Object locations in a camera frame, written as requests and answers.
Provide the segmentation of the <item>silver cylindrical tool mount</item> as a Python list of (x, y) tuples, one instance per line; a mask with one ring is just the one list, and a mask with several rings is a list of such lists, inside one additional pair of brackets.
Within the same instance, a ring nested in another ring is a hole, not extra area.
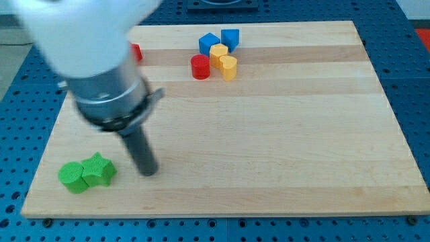
[(163, 88), (150, 87), (132, 52), (108, 71), (86, 78), (65, 78), (58, 86), (73, 95), (86, 121), (120, 136), (142, 136), (142, 124), (165, 96)]

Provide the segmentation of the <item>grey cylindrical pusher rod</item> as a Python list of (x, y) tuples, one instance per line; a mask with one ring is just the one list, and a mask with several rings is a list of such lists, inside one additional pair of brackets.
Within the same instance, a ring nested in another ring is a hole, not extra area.
[(158, 163), (143, 129), (139, 126), (131, 131), (122, 130), (119, 135), (139, 173), (143, 176), (154, 175), (158, 171)]

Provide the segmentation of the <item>red block behind arm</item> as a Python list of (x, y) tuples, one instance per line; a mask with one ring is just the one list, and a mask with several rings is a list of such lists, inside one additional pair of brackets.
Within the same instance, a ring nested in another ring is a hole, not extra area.
[(130, 48), (132, 50), (136, 63), (139, 63), (143, 59), (139, 44), (131, 43)]

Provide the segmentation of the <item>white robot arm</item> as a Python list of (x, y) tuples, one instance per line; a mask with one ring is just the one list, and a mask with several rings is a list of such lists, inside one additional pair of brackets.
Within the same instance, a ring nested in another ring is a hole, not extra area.
[(164, 91), (138, 70), (128, 33), (161, 0), (16, 0), (19, 22), (70, 91), (82, 117), (121, 136), (140, 174), (158, 164), (142, 131)]

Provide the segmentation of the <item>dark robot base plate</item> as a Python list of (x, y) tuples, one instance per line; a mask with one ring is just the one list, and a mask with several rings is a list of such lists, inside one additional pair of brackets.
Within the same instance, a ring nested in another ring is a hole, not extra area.
[(258, 0), (187, 0), (187, 12), (258, 10)]

